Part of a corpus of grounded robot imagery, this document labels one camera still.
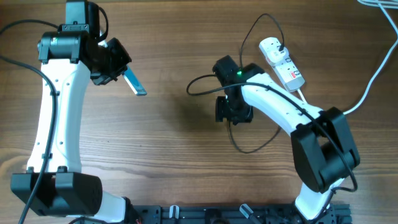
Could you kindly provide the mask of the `blue screen Galaxy smartphone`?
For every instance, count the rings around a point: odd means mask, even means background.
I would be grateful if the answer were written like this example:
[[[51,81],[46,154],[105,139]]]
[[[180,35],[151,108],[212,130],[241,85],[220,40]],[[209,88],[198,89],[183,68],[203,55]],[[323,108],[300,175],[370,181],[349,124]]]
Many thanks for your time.
[[[127,66],[127,70],[124,72],[123,77],[136,96],[146,96],[147,92],[145,88],[137,79],[130,66]]]

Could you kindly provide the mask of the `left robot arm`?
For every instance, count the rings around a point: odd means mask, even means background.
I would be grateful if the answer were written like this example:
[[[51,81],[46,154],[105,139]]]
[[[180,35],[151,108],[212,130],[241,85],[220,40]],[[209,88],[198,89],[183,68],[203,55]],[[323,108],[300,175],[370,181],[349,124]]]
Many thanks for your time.
[[[103,16],[93,2],[67,1],[65,22],[44,33],[37,45],[37,73],[44,81],[37,137],[25,172],[11,177],[11,190],[25,211],[82,223],[136,221],[129,199],[105,192],[99,177],[81,171],[86,88],[116,80],[131,61],[118,39],[101,32]]]

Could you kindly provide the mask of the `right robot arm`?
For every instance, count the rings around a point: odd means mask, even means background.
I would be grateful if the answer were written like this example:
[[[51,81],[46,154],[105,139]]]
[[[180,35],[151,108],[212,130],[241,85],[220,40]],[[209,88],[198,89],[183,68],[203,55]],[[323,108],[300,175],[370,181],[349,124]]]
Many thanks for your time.
[[[323,110],[276,84],[261,67],[239,67],[229,56],[212,68],[225,95],[216,101],[216,121],[250,123],[258,109],[289,136],[295,170],[302,188],[294,205],[299,220],[318,221],[341,183],[353,176],[360,156],[345,115],[338,108]]]

